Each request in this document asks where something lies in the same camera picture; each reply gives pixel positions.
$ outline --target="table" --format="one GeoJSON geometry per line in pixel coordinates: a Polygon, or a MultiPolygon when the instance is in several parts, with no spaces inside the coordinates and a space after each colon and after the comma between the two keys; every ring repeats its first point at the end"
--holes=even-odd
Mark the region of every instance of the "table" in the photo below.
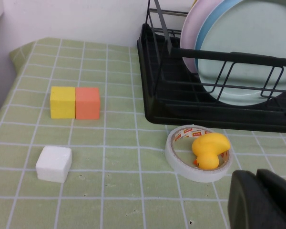
{"type": "Polygon", "coordinates": [[[0,111],[0,229],[224,229],[234,170],[286,179],[286,134],[223,129],[235,152],[224,178],[174,173],[163,149],[175,126],[145,119],[136,47],[45,38],[10,57],[18,76],[0,111]],[[99,87],[100,120],[52,120],[51,86],[99,87]],[[45,145],[72,149],[64,184],[37,179],[45,145]]]}

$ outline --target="black dish rack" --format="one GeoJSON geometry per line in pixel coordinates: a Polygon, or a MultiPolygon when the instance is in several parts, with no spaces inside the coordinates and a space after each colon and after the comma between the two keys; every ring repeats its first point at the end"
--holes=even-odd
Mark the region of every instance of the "black dish rack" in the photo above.
{"type": "Polygon", "coordinates": [[[187,12],[162,10],[158,0],[156,9],[148,1],[145,24],[137,42],[143,85],[145,116],[156,124],[195,124],[211,128],[243,129],[256,131],[286,132],[286,91],[276,86],[286,67],[286,59],[248,53],[224,53],[180,48],[181,30],[168,29],[163,15],[186,17],[187,12]],[[158,14],[161,28],[155,28],[151,14],[158,14]],[[232,63],[224,83],[201,83],[197,74],[190,73],[183,57],[223,61],[221,76],[226,63],[232,63]],[[272,67],[263,88],[241,87],[226,84],[235,63],[264,65],[272,67]],[[280,75],[273,88],[266,87],[273,70],[280,68],[280,75]],[[220,102],[219,94],[214,99],[204,85],[252,89],[261,91],[265,102],[251,106],[233,106],[220,102]]]}

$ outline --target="foam cube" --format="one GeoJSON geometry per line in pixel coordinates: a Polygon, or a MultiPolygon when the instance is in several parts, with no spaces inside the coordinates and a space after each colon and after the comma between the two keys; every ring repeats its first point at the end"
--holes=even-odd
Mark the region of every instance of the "foam cube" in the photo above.
{"type": "Polygon", "coordinates": [[[97,87],[76,88],[76,119],[93,120],[100,118],[101,99],[97,87]]]}
{"type": "Polygon", "coordinates": [[[40,180],[64,183],[72,163],[70,148],[45,146],[36,163],[40,180]]]}
{"type": "Polygon", "coordinates": [[[51,118],[75,118],[75,87],[52,87],[51,118]]]}

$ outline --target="double-sided tape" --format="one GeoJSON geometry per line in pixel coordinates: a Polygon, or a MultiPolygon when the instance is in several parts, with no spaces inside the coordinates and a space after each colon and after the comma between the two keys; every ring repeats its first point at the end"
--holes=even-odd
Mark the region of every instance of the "double-sided tape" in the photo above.
{"type": "Polygon", "coordinates": [[[167,137],[165,145],[165,157],[168,164],[181,176],[196,182],[214,182],[221,179],[228,171],[232,164],[232,154],[228,150],[223,152],[220,156],[223,163],[220,167],[212,170],[199,169],[198,167],[191,167],[185,164],[176,154],[174,150],[174,142],[183,137],[198,137],[214,131],[203,126],[198,125],[183,125],[173,131],[167,137]]]}

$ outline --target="black object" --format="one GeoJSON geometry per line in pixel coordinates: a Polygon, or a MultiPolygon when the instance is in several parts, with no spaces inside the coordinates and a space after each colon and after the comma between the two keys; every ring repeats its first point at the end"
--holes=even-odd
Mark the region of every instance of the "black object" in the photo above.
{"type": "Polygon", "coordinates": [[[286,59],[248,53],[224,53],[180,48],[180,30],[168,29],[164,14],[186,16],[186,12],[162,10],[158,0],[154,0],[156,9],[148,10],[146,22],[142,26],[137,42],[145,116],[156,124],[185,125],[196,124],[214,128],[231,128],[257,131],[286,132],[286,91],[276,89],[280,77],[286,68],[286,59]],[[151,13],[157,13],[161,28],[155,28],[151,13]],[[190,73],[182,57],[222,61],[226,63],[247,63],[270,66],[272,71],[263,88],[241,87],[226,83],[201,83],[197,74],[190,73]],[[274,69],[281,69],[278,76],[272,75],[274,69]],[[266,89],[270,77],[276,77],[274,88],[266,89]],[[261,91],[266,102],[252,106],[233,106],[224,104],[219,98],[210,96],[203,85],[261,91]],[[278,97],[274,92],[281,92],[278,97]]]}
{"type": "Polygon", "coordinates": [[[233,172],[228,213],[231,229],[286,229],[286,180],[266,169],[233,172]]]}

